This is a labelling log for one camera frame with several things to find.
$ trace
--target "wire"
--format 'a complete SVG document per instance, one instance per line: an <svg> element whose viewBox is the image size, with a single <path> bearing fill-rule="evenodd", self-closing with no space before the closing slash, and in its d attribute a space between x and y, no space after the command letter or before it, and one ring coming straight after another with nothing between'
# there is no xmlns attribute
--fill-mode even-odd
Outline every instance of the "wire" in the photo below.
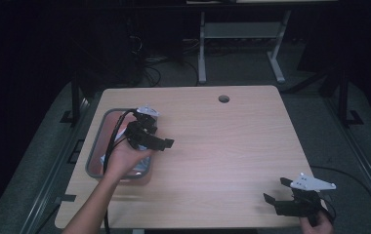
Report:
<svg viewBox="0 0 371 234"><path fill-rule="evenodd" d="M142 48L143 48L143 41L138 36L130 36L131 39L136 39L139 42L139 47L135 49L135 51L132 51L134 54L137 54Z"/></svg>
<svg viewBox="0 0 371 234"><path fill-rule="evenodd" d="M51 213L46 217L45 221L43 221L42 224L40 224L39 228L37 228L36 230L36 234L37 233L40 233L40 231L42 230L42 228L46 225L46 223L49 221L49 219L51 219L52 215L58 210L58 208L60 207L61 205L56 205L54 207L54 209L51 211Z"/></svg>
<svg viewBox="0 0 371 234"><path fill-rule="evenodd" d="M145 66L144 68L145 68L144 76L148 80L148 83L149 83L150 87L159 86L159 82L161 81L161 72L159 70L157 70L156 68L151 67L151 66ZM146 69L151 69L151 70L153 70L157 73L157 75L158 75L157 81L154 81L153 77L151 76L151 74L149 72L146 71Z"/></svg>
<svg viewBox="0 0 371 234"><path fill-rule="evenodd" d="M327 205L329 205L329 207L331 207L331 210L332 212L334 213L332 215L332 221L335 221L335 219L337 218L337 210L335 210L334 206L332 205L332 203L330 203L328 200L324 199L324 198L320 198L321 200L323 200Z"/></svg>
<svg viewBox="0 0 371 234"><path fill-rule="evenodd" d="M194 70L194 73L195 73L195 77L196 77L196 82L195 82L195 85L194 86L198 86L198 71L197 71L197 69L195 68L195 66L193 66L191 63L189 63L188 61L184 61L183 60L183 63L185 63L185 64L187 64L187 65L189 65L189 66L191 66L191 68L192 68L192 70Z"/></svg>
<svg viewBox="0 0 371 234"><path fill-rule="evenodd" d="M359 185L361 185L365 189L365 191L368 193L368 195L371 197L371 190L362 181L360 181L359 179L357 179L353 175L350 175L350 174L348 174L346 172L343 172L343 171L340 171L340 170L337 170L337 169L333 169L333 168L326 168L326 167L314 166L314 165L310 165L310 167L311 168L315 168L315 169L322 169L322 170L333 171L333 172L342 174L344 176L348 176L348 177L352 178L353 180L355 180L355 182L357 182Z"/></svg>
<svg viewBox="0 0 371 234"><path fill-rule="evenodd" d="M127 139L127 138L126 138L126 137L123 137L121 140L119 140L118 142L116 142L116 144L113 145L112 150L115 149L116 146L117 146L118 144L120 144L122 141L124 141L125 139Z"/></svg>
<svg viewBox="0 0 371 234"><path fill-rule="evenodd" d="M105 174L105 172L106 172L107 163L109 161L109 156L112 153L113 149L116 147L116 145L118 145L120 142L122 142L125 139L125 138L123 138L122 140L120 140L119 142L117 142L115 144L115 137L118 134L119 129L121 128L122 122L124 122L125 117L129 113L134 113L135 111L136 111L135 109L129 109L129 110L125 111L121 116L119 116L119 119L115 124L115 128L112 131L112 134L110 136L110 140L109 140L109 143L108 143L108 146L107 146L107 149L106 149L105 158L103 160L103 174ZM110 230L109 230L108 210L107 209L106 209L106 212L105 212L105 216L103 217L103 225L105 227L105 232L107 234L109 234Z"/></svg>
<svg viewBox="0 0 371 234"><path fill-rule="evenodd" d="M190 42L193 42L194 44L183 49L184 55L195 52L198 49L198 46L200 45L200 41L198 39L191 39Z"/></svg>
<svg viewBox="0 0 371 234"><path fill-rule="evenodd" d="M238 52L239 50L239 46L237 43L229 43L231 45L228 45L226 44L225 42L228 42L229 40L225 41L225 40L216 40L216 41L213 41L213 42L210 42L209 44L211 45L207 45L207 52L206 52L206 56L207 57L224 57L224 56L228 56L228 55L231 55L231 54L234 54L236 52Z"/></svg>
<svg viewBox="0 0 371 234"><path fill-rule="evenodd" d="M168 59L168 57L157 57L157 58L146 58L145 61L148 62L159 62Z"/></svg>

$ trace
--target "white robot part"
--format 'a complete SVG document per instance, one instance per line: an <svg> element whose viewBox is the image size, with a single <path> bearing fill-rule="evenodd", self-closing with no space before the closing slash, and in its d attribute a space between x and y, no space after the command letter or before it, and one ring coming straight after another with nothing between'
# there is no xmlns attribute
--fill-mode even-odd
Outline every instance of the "white robot part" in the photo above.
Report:
<svg viewBox="0 0 371 234"><path fill-rule="evenodd" d="M335 183L329 183L303 173L301 173L297 179L293 180L290 183L290 186L292 188L298 188L305 191L329 190L337 188Z"/></svg>
<svg viewBox="0 0 371 234"><path fill-rule="evenodd" d="M150 116L158 117L160 115L158 111L150 108L149 105L140 106L140 107L138 107L137 111L139 113L147 114L147 115L150 115Z"/></svg>

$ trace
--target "wooden table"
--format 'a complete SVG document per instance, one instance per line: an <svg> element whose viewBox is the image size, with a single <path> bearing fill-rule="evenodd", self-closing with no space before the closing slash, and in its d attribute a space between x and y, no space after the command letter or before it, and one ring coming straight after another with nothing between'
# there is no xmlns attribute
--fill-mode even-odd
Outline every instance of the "wooden table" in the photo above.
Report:
<svg viewBox="0 0 371 234"><path fill-rule="evenodd" d="M219 96L228 96L222 103ZM85 172L104 114L149 104L158 135L175 140L154 155L151 181L119 185L108 207L115 228L256 228L298 225L278 216L263 193L292 200L280 177L311 175L288 113L273 86L106 90L86 136L56 226L64 228L98 181Z"/></svg>

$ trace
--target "human arm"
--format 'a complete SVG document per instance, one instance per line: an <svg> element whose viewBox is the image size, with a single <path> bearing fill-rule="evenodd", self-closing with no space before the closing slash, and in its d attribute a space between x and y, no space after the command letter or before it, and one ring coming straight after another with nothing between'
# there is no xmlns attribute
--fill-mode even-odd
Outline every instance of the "human arm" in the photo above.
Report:
<svg viewBox="0 0 371 234"><path fill-rule="evenodd" d="M133 149L127 140L119 142L109 157L105 175L63 233L98 233L119 180L151 154L151 150Z"/></svg>
<svg viewBox="0 0 371 234"><path fill-rule="evenodd" d="M334 227L324 212L317 214L317 225L312 227L307 217L300 217L302 232L304 234L334 234Z"/></svg>

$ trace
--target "hand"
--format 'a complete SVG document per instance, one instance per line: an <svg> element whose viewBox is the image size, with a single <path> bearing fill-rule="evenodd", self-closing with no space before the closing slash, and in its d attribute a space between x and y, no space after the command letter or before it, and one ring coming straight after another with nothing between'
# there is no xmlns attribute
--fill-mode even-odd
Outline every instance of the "hand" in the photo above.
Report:
<svg viewBox="0 0 371 234"><path fill-rule="evenodd" d="M109 156L106 177L117 182L122 176L129 173L140 161L153 154L153 150L137 150L131 147L127 139L118 141L118 145Z"/></svg>
<svg viewBox="0 0 371 234"><path fill-rule="evenodd" d="M317 214L317 225L312 227L307 217L300 217L302 232L304 234L334 234L334 227L324 212Z"/></svg>

